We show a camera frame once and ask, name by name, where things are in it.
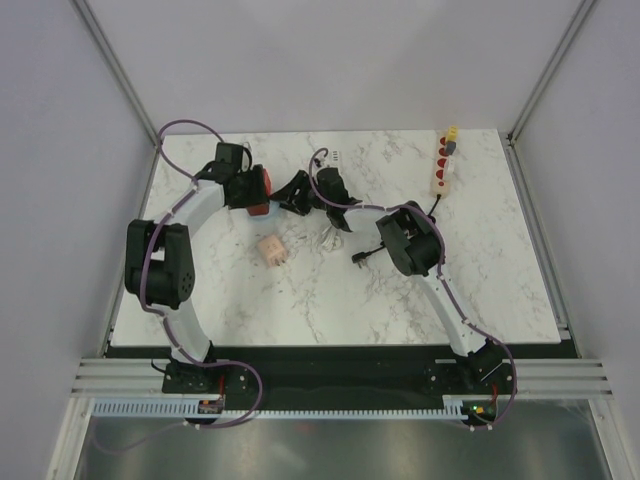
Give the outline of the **pink adapter plug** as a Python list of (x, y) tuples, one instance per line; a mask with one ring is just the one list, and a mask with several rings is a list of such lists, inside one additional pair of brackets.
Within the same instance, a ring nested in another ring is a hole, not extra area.
[(275, 234), (269, 235), (260, 240), (257, 243), (256, 248), (268, 268), (280, 266), (288, 259), (288, 252), (284, 244)]

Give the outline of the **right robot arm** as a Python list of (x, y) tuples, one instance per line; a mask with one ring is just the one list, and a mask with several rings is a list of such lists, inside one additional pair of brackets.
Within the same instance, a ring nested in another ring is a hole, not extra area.
[(271, 200), (304, 216), (322, 210), (341, 231), (375, 233), (395, 268), (421, 287), (443, 325), (454, 354), (471, 358), (504, 343), (476, 325), (476, 317), (454, 285), (446, 265), (443, 235), (420, 206), (366, 204), (352, 197), (335, 168), (299, 171)]

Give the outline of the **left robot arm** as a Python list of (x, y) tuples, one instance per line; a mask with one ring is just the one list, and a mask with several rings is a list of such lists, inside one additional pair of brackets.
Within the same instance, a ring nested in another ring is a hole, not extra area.
[(211, 363), (213, 344), (191, 300), (196, 283), (192, 237), (222, 209), (268, 214), (269, 194), (268, 174), (253, 162), (250, 147), (219, 143), (214, 159), (191, 178), (187, 190), (165, 213), (128, 225), (125, 288), (145, 312), (160, 319), (172, 357), (190, 363), (184, 379), (198, 393), (215, 389), (220, 371)]

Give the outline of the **red socket cube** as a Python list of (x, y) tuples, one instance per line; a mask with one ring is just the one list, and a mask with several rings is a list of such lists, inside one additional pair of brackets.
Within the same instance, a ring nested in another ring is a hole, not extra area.
[(271, 197), (272, 194), (272, 182), (269, 173), (266, 169), (263, 169), (263, 181), (265, 186), (265, 192), (267, 197)]

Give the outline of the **dark red carp adapter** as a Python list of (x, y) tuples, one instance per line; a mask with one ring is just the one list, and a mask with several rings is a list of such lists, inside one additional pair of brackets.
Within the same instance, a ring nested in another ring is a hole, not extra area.
[(270, 213), (270, 203), (262, 203), (246, 208), (246, 212), (251, 219), (261, 219)]

